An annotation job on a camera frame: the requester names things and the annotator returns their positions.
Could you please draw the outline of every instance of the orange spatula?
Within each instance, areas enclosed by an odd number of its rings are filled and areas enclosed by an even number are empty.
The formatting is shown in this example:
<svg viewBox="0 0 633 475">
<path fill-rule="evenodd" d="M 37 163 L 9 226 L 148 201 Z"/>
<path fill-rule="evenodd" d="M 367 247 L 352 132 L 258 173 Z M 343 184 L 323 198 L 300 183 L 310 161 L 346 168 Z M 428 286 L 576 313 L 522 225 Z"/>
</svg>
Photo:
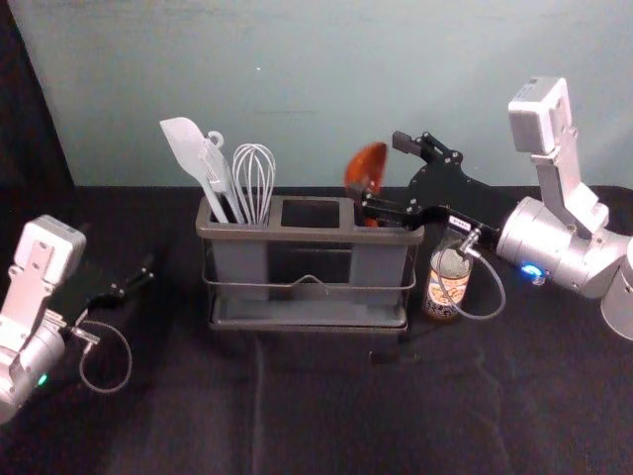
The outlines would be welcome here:
<svg viewBox="0 0 633 475">
<path fill-rule="evenodd" d="M 386 143 L 374 142 L 367 145 L 356 153 L 347 165 L 343 180 L 345 188 L 349 188 L 351 185 L 360 185 L 364 190 L 378 193 L 383 182 L 386 161 Z M 378 222 L 371 218 L 365 218 L 365 226 L 377 228 Z"/>
</svg>

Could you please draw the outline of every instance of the utensil holder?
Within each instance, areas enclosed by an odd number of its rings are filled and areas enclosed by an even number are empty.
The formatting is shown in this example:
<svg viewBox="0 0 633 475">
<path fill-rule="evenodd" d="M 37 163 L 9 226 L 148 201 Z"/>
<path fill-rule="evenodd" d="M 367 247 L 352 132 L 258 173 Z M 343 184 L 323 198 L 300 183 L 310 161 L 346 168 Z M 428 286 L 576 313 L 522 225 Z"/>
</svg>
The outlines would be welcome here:
<svg viewBox="0 0 633 475">
<path fill-rule="evenodd" d="M 273 196 L 262 226 L 212 221 L 203 199 L 196 229 L 212 326 L 405 329 L 413 255 L 424 230 L 359 223 L 349 198 Z"/>
</svg>

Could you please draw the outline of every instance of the black tablecloth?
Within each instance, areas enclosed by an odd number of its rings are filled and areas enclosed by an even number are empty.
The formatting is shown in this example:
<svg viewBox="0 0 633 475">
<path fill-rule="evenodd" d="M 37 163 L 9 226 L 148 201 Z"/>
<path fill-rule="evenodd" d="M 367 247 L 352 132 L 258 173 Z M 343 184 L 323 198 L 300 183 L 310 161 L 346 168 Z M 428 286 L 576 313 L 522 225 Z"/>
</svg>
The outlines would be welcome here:
<svg viewBox="0 0 633 475">
<path fill-rule="evenodd" d="M 632 192 L 597 192 L 609 227 L 633 234 Z M 436 325 L 414 296 L 401 338 L 211 333 L 194 228 L 201 196 L 93 188 L 0 198 L 0 269 L 42 213 L 89 223 L 84 258 L 113 275 L 157 256 L 144 295 L 92 316 L 129 337 L 129 386 L 90 392 L 71 344 L 0 427 L 2 473 L 633 473 L 633 342 L 607 327 L 598 302 L 526 284 L 492 258 L 508 303 L 489 322 Z M 439 236 L 428 230 L 421 276 Z M 3 277 L 2 293 L 7 285 Z M 496 298 L 477 271 L 465 304 L 491 310 Z M 125 369 L 101 334 L 108 356 L 95 364 Z"/>
</svg>

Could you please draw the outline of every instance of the light blue wall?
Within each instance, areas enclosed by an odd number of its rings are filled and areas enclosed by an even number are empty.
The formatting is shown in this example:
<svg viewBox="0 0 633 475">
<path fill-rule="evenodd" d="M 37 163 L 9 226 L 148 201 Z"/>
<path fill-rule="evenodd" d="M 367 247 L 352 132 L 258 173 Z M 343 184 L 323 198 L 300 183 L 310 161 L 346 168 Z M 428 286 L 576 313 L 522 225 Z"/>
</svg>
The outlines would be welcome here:
<svg viewBox="0 0 633 475">
<path fill-rule="evenodd" d="M 536 183 L 508 100 L 568 78 L 586 182 L 633 187 L 633 2 L 13 0 L 75 181 L 185 185 L 158 121 L 262 142 L 279 185 L 339 185 L 364 143 L 428 129 L 491 184 Z M 419 167 L 393 152 L 387 184 Z"/>
</svg>

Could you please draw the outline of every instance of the gray cable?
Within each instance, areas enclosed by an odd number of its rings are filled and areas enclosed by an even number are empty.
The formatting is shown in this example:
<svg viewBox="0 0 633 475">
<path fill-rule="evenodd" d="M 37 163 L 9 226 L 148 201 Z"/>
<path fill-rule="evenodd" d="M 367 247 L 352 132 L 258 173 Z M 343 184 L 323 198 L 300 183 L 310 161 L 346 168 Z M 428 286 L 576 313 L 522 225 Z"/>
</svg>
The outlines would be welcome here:
<svg viewBox="0 0 633 475">
<path fill-rule="evenodd" d="M 453 302 L 453 299 L 451 299 L 451 296 L 448 295 L 448 291 L 446 290 L 446 287 L 444 287 L 444 282 L 442 279 L 442 257 L 444 256 L 444 252 L 446 250 L 448 250 L 448 248 L 450 247 L 450 244 L 446 245 L 439 253 L 438 259 L 437 259 L 437 280 L 439 283 L 439 288 L 442 289 L 442 292 L 444 294 L 444 298 L 446 300 L 448 300 L 448 302 L 451 304 L 451 307 L 453 307 L 453 309 L 455 309 L 455 311 L 457 311 L 458 314 L 466 317 L 467 319 L 472 319 L 472 320 L 489 320 L 492 317 L 496 317 L 498 314 L 500 314 L 503 309 L 505 308 L 505 289 L 503 288 L 503 282 L 501 282 L 501 279 L 499 278 L 497 272 L 495 271 L 495 268 L 478 252 L 476 252 L 475 250 L 468 248 L 466 250 L 466 252 L 468 252 L 469 254 L 471 254 L 473 257 L 476 257 L 477 259 L 479 259 L 482 264 L 484 264 L 488 270 L 490 271 L 491 275 L 493 276 L 495 282 L 498 285 L 498 292 L 501 295 L 501 303 L 498 305 L 498 308 L 492 312 L 491 314 L 487 314 L 487 315 L 473 315 L 473 314 L 469 314 L 468 312 L 463 311 L 462 309 L 460 309 L 457 304 L 455 302 Z"/>
<path fill-rule="evenodd" d="M 86 363 L 86 358 L 88 354 L 90 353 L 90 350 L 92 349 L 91 343 L 88 343 L 88 346 L 86 346 L 86 349 L 84 350 L 84 353 L 81 356 L 81 360 L 79 361 L 79 376 L 81 377 L 83 384 L 88 386 L 88 388 L 92 389 L 96 393 L 100 393 L 100 394 L 116 393 L 117 391 L 123 389 L 123 387 L 126 384 L 128 384 L 128 381 L 130 381 L 130 377 L 132 376 L 132 349 L 130 348 L 130 344 L 128 343 L 126 338 L 123 336 L 123 334 L 119 332 L 117 329 L 115 329 L 112 325 L 104 324 L 103 322 L 95 322 L 93 320 L 84 320 L 86 316 L 83 314 L 82 314 L 82 317 L 83 319 L 80 317 L 81 319 L 80 323 L 96 325 L 98 327 L 103 327 L 103 328 L 111 330 L 121 339 L 121 341 L 123 342 L 123 345 L 126 347 L 126 353 L 128 354 L 128 372 L 126 373 L 126 377 L 124 378 L 124 380 L 113 388 L 100 388 L 92 384 L 90 381 L 88 381 L 88 378 L 86 378 L 86 375 L 84 372 L 84 365 Z"/>
</svg>

